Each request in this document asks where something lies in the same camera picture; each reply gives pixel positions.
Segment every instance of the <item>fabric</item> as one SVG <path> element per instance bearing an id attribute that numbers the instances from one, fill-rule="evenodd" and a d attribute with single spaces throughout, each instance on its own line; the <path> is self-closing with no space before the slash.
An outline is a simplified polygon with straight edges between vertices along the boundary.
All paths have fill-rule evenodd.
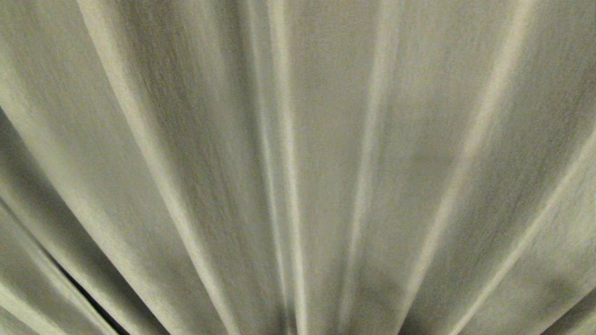
<path id="1" fill-rule="evenodd" d="M 594 334 L 596 2 L 0 2 L 5 334 Z"/>

